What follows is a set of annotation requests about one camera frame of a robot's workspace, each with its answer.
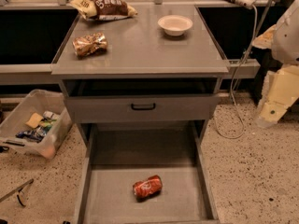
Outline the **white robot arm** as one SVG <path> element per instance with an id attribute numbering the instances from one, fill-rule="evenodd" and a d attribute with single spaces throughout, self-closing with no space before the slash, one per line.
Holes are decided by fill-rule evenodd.
<path id="1" fill-rule="evenodd" d="M 299 98 L 299 11 L 289 7 L 276 25 L 256 37 L 253 46 L 271 49 L 282 63 L 276 72 L 269 71 L 263 82 L 256 123 L 268 128 L 278 123 Z"/>

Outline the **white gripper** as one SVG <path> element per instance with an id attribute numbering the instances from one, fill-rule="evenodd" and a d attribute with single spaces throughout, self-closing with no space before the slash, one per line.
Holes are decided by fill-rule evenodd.
<path id="1" fill-rule="evenodd" d="M 283 65 L 275 74 L 268 98 L 258 112 L 256 124 L 261 128 L 269 128 L 278 123 L 299 98 L 299 67 Z"/>

